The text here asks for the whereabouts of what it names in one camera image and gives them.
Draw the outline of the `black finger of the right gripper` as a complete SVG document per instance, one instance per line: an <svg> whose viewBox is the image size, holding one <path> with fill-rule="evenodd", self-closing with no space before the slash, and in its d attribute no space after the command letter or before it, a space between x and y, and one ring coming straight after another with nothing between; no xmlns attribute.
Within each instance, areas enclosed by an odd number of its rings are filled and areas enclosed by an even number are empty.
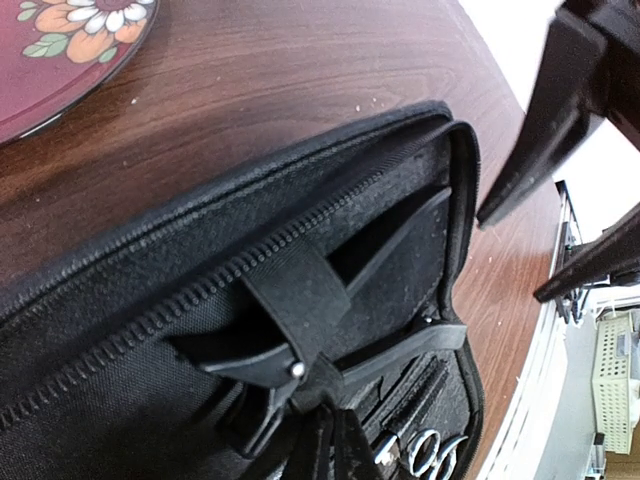
<svg viewBox="0 0 640 480"><path fill-rule="evenodd" d="M615 287L639 283L639 204L596 241L581 245L534 297L540 303L548 302L603 278Z"/></svg>

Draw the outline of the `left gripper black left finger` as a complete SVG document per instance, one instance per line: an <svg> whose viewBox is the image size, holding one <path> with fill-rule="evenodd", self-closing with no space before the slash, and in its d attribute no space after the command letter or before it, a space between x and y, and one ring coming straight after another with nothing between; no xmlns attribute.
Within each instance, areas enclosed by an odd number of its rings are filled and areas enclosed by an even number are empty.
<svg viewBox="0 0 640 480"><path fill-rule="evenodd" d="M304 417L281 479L338 479L337 440L338 411L323 403Z"/></svg>

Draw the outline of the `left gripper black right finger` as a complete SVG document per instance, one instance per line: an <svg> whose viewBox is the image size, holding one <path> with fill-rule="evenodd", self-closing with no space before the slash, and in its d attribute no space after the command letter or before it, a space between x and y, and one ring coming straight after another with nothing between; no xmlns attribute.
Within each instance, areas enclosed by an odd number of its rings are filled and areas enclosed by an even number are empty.
<svg viewBox="0 0 640 480"><path fill-rule="evenodd" d="M353 410L338 410L335 415L334 473L338 480L374 480L380 478L372 449Z"/></svg>

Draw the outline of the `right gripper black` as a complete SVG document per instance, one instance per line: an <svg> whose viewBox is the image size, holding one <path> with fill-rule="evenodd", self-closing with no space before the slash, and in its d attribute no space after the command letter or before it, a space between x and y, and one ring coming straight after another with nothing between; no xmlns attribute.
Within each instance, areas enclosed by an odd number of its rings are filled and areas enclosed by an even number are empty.
<svg viewBox="0 0 640 480"><path fill-rule="evenodd" d="M551 21L519 136L476 218L499 223L607 118L639 133L639 3L565 1Z"/></svg>

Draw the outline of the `silver thinning scissors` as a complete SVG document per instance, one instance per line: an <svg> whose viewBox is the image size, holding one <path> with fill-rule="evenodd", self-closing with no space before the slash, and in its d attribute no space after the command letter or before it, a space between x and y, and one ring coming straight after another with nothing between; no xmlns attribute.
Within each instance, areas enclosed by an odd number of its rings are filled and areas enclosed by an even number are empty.
<svg viewBox="0 0 640 480"><path fill-rule="evenodd" d="M457 466L457 449L469 437L458 434L444 439L433 428L426 428L403 439L389 432L374 450L374 463L389 467L399 463L415 479L453 478Z"/></svg>

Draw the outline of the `black zippered tool case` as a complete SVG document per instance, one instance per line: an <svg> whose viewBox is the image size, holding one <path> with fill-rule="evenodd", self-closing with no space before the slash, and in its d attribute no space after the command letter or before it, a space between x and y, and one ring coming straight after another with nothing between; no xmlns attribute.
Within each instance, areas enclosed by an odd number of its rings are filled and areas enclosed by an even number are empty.
<svg viewBox="0 0 640 480"><path fill-rule="evenodd" d="M246 163L1 293L5 479L281 479L304 417L353 410L374 450L433 428L480 440L466 337L348 385L323 355L455 323L474 224L473 128L426 102ZM274 335L310 371L265 389L172 340Z"/></svg>

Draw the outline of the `black hair clip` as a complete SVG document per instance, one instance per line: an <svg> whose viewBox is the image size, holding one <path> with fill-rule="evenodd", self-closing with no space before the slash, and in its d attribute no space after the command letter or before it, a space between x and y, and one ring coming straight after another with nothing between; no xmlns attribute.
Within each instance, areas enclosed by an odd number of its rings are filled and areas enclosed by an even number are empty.
<svg viewBox="0 0 640 480"><path fill-rule="evenodd" d="M349 351L321 353L336 362L348 385L364 382L387 366L398 364L422 353L456 350L466 337L466 327L455 323L418 322L410 327L357 345ZM301 364L310 371L311 362L294 355L293 347L274 335L217 333L187 336L172 340L175 348L196 366L209 373L225 376L261 388L278 388L300 378L293 373Z"/></svg>

